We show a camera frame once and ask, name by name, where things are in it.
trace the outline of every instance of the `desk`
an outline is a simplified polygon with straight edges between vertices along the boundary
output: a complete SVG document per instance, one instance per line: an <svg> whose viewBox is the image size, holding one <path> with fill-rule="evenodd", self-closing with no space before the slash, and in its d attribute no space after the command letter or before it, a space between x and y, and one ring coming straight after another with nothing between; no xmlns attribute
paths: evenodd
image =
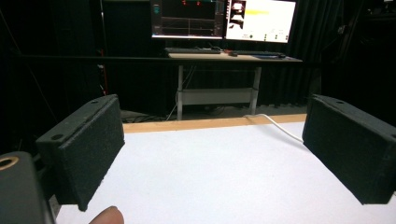
<svg viewBox="0 0 396 224"><path fill-rule="evenodd" d="M301 60L286 57L284 59L259 59L250 55L238 55L237 57L229 56L226 53L221 54L184 54L170 53L173 59L190 59L190 60L227 60L232 62L301 62ZM184 66L178 66L178 86L177 86L177 120L182 119L183 105L206 105L206 104L236 104L250 103L250 114L254 115L256 111L257 96L259 94L260 78L262 68L254 68L254 80L251 88L239 89L206 89L206 90L188 90L183 89Z"/></svg>
<svg viewBox="0 0 396 224"><path fill-rule="evenodd" d="M300 135L304 115L273 117ZM361 205L301 143L265 118L125 124L125 146L88 204L58 224L116 205L126 224L396 223L389 204Z"/></svg>

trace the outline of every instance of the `desk leg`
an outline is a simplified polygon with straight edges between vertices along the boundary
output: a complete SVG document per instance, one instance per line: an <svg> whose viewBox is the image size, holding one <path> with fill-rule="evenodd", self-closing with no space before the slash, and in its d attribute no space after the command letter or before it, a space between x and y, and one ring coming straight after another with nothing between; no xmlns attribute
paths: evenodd
<svg viewBox="0 0 396 224"><path fill-rule="evenodd" d="M183 65L178 67L177 87L177 120L181 120L183 114Z"/></svg>
<svg viewBox="0 0 396 224"><path fill-rule="evenodd" d="M260 77L262 75L262 68L257 67L254 74L253 88L251 89L250 96L250 114L256 114L257 97L259 95Z"/></svg>

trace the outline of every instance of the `white tabletop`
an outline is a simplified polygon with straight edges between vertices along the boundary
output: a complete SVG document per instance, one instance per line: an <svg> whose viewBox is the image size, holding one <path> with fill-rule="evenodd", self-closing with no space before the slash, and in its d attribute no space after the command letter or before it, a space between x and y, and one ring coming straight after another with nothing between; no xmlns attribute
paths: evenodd
<svg viewBox="0 0 396 224"><path fill-rule="evenodd" d="M301 136L304 123L282 126ZM396 223L395 196L361 205L271 124L125 134L88 210L64 205L57 223L89 223L110 205L126 224Z"/></svg>

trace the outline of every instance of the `black foam block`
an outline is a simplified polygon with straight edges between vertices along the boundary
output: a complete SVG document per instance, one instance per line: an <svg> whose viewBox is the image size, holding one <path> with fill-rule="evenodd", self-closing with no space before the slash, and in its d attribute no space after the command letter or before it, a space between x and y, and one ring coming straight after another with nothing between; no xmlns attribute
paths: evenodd
<svg viewBox="0 0 396 224"><path fill-rule="evenodd" d="M396 190L396 128L346 102L314 95L304 144L363 204Z"/></svg>
<svg viewBox="0 0 396 224"><path fill-rule="evenodd" d="M60 204L85 211L124 145L117 95L92 100L36 140L43 162L56 170Z"/></svg>

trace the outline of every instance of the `monitor screen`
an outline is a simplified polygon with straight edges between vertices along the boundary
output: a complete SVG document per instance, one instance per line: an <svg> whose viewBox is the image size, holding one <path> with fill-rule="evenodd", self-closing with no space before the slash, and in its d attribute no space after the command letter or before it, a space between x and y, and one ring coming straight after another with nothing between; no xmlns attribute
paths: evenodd
<svg viewBox="0 0 396 224"><path fill-rule="evenodd" d="M226 0L150 0L153 38L222 39Z"/></svg>
<svg viewBox="0 0 396 224"><path fill-rule="evenodd" d="M227 0L224 39L288 43L295 2Z"/></svg>

